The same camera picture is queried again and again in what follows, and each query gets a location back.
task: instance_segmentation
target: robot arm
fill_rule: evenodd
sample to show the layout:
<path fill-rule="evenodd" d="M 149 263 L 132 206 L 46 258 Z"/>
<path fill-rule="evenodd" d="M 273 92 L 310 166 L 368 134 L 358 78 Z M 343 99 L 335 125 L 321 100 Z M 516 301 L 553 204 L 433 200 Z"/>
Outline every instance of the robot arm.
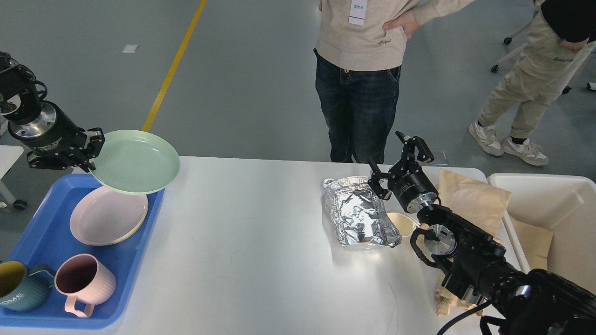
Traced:
<path fill-rule="evenodd" d="M 38 91 L 37 85 L 44 90 Z M 29 166 L 95 170 L 89 160 L 101 151 L 103 131 L 77 127 L 57 105 L 44 100 L 46 94 L 31 70 L 0 51 L 0 116 L 8 120 L 9 133 L 32 149 L 27 153 Z"/>
<path fill-rule="evenodd" d="M 368 183 L 384 200 L 395 193 L 405 211 L 417 213 L 418 220 L 429 225 L 428 229 L 414 231 L 410 245 L 421 261 L 445 274 L 444 288 L 462 300 L 482 306 L 492 304 L 505 317 L 482 317 L 482 334 L 491 333 L 488 324 L 497 325 L 502 335 L 593 333 L 596 296 L 551 272 L 534 269 L 525 274 L 507 263 L 505 248 L 490 234 L 451 209 L 434 204 L 438 192 L 414 156 L 418 148 L 418 160 L 423 156 L 428 162 L 433 160 L 424 140 L 400 132 L 398 136 L 404 144 L 401 160 L 389 173 L 370 164 L 373 172 Z M 380 179 L 387 179 L 388 189 L 381 187 Z M 432 260 L 416 244 L 420 235 Z"/>

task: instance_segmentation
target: table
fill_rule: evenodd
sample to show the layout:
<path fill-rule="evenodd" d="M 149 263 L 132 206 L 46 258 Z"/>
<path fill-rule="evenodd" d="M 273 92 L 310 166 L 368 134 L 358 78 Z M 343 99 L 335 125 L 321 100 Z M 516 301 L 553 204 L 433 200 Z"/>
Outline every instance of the table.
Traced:
<path fill-rule="evenodd" d="M 0 145 L 0 179 L 10 170 L 10 167 L 17 161 L 17 159 L 23 153 L 23 148 L 17 145 Z M 0 194 L 6 199 L 8 204 L 13 204 L 15 198 L 10 193 L 6 185 L 0 180 Z"/>
<path fill-rule="evenodd" d="M 476 169 L 448 169 L 486 180 Z M 437 183 L 438 167 L 424 171 Z M 369 174 L 360 164 L 181 157 L 116 323 L 0 333 L 436 334 L 459 314 L 434 314 L 438 270 L 407 241 L 367 250 L 335 238 L 323 180 Z M 403 212 L 395 199 L 385 204 Z M 503 227 L 497 237 L 519 267 Z M 480 334 L 478 322 L 469 317 L 448 334 Z"/>

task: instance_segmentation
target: person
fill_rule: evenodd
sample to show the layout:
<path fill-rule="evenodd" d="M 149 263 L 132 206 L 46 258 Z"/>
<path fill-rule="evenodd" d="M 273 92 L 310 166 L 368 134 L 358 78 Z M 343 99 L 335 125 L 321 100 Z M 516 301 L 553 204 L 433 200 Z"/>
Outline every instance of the person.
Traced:
<path fill-rule="evenodd" d="M 486 153 L 515 155 L 524 162 L 548 163 L 544 150 L 529 139 L 551 102 L 563 92 L 596 45 L 596 1 L 546 0 L 532 21 L 513 69 L 491 92 L 468 130 Z M 495 124 L 519 103 L 508 137 L 499 142 Z"/>
<path fill-rule="evenodd" d="M 422 24 L 472 0 L 321 0 L 315 88 L 331 161 L 384 162 L 406 41 Z"/>

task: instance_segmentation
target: khaki pants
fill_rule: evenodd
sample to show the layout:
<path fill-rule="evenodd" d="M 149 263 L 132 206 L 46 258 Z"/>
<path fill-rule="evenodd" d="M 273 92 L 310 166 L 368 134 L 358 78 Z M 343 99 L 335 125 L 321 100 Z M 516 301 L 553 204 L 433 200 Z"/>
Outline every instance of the khaki pants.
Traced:
<path fill-rule="evenodd" d="M 538 13 L 530 25 L 527 46 L 511 72 L 491 92 L 480 113 L 480 123 L 489 126 L 520 103 L 512 137 L 527 138 L 536 129 L 551 102 L 561 95 L 594 46 L 591 42 L 577 54 L 560 46 L 562 39 Z"/>

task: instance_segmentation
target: foil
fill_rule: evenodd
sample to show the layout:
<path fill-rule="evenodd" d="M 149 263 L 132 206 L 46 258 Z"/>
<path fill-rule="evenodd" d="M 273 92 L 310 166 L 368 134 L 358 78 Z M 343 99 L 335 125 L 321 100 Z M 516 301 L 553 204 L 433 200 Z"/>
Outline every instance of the foil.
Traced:
<path fill-rule="evenodd" d="M 342 245 L 371 243 L 395 247 L 402 242 L 383 201 L 368 186 L 367 176 L 325 179 L 325 208 Z"/>

